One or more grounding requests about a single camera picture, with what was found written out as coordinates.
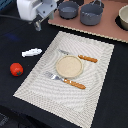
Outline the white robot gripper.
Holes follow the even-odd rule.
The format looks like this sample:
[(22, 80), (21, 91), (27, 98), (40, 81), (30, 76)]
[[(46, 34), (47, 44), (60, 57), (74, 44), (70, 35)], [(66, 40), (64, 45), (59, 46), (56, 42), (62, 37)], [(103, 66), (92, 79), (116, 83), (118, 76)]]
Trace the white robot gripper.
[(17, 0), (17, 8), (22, 20), (32, 22), (37, 31), (41, 30), (41, 23), (54, 18), (57, 8), (56, 0)]

